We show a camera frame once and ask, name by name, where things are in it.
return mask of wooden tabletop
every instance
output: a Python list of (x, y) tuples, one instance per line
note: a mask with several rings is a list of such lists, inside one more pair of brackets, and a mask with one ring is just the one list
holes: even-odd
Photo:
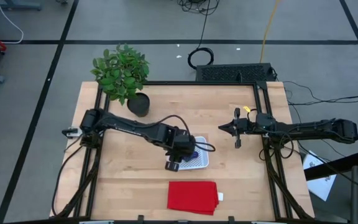
[[(83, 82), (73, 119), (79, 126), (86, 110), (93, 108), (97, 83)], [(170, 114), (181, 116), (192, 135), (204, 136), (216, 147), (209, 153), (209, 166), (200, 170), (167, 171), (162, 148), (147, 143), (143, 138), (115, 130), (106, 131), (92, 219), (136, 220), (274, 220), (265, 162), (258, 157), (262, 149), (260, 136), (242, 135), (242, 147), (234, 148), (234, 138), (218, 129), (233, 119), (234, 108), (255, 108), (250, 86), (156, 86), (147, 85), (142, 91), (151, 101), (149, 114), (138, 118), (126, 106), (111, 102), (109, 111), (143, 123), (158, 121)], [(280, 82), (268, 83), (272, 111), (277, 121), (291, 123), (291, 116)], [(260, 91), (262, 107), (263, 93)], [(175, 119), (164, 123), (182, 127)], [(65, 153), (64, 160), (78, 147)], [(60, 211), (78, 188), (85, 150), (67, 163), (62, 172), (55, 201)], [(283, 160), (289, 191), (305, 211), (314, 216), (301, 159), (298, 154)], [(168, 182), (180, 180), (212, 180), (218, 192), (224, 194), (213, 216), (167, 209)], [(284, 217), (282, 196), (280, 211)]]

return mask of white tag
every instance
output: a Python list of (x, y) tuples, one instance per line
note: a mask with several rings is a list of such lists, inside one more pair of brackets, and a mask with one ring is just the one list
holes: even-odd
[(220, 202), (223, 201), (223, 193), (218, 192), (218, 200), (219, 200)]
[[(303, 169), (307, 169), (310, 167), (318, 166), (320, 164), (323, 164), (320, 160), (316, 159), (314, 156), (306, 155), (306, 157), (303, 159)], [(309, 180), (308, 188), (309, 191), (315, 194), (317, 197), (321, 198), (324, 201), (327, 201), (329, 192), (331, 191), (331, 188), (333, 187), (334, 180), (335, 180), (336, 174), (330, 175), (328, 177), (323, 177), (320, 179), (315, 180)]]

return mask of purple object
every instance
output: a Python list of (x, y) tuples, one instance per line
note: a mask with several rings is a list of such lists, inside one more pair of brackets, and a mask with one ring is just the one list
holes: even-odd
[(188, 162), (192, 159), (196, 159), (198, 157), (198, 152), (194, 151), (191, 156), (184, 157), (183, 160)]

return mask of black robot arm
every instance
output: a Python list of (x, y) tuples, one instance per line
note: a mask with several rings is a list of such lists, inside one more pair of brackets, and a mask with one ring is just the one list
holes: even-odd
[(235, 147), (241, 147), (240, 134), (264, 134), (273, 147), (282, 148), (289, 141), (331, 139), (352, 144), (358, 140), (357, 125), (345, 119), (330, 119), (317, 122), (285, 124), (265, 113), (259, 113), (255, 122), (240, 118), (240, 109), (234, 111), (234, 119), (219, 129), (236, 137)]
[(178, 171), (179, 163), (195, 149), (195, 138), (187, 130), (163, 123), (144, 124), (116, 116), (104, 110), (88, 110), (80, 126), (83, 137), (81, 146), (96, 148), (101, 144), (101, 132), (115, 129), (143, 137), (147, 142), (162, 147), (169, 156), (165, 169)]

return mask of yellow cable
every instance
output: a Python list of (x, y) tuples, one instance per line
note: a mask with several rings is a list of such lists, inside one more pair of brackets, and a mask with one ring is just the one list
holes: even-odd
[(267, 24), (267, 27), (266, 27), (266, 30), (265, 30), (264, 41), (262, 42), (262, 52), (260, 53), (259, 63), (262, 63), (262, 59), (263, 59), (263, 57), (264, 57), (266, 36), (267, 36), (267, 33), (269, 32), (270, 25), (272, 24), (273, 16), (274, 16), (274, 14), (276, 13), (277, 5), (278, 5), (279, 2), (280, 2), (280, 0), (276, 0), (276, 1), (275, 1), (272, 15), (270, 15), (270, 19), (269, 19), (269, 21), (268, 21), (268, 24)]

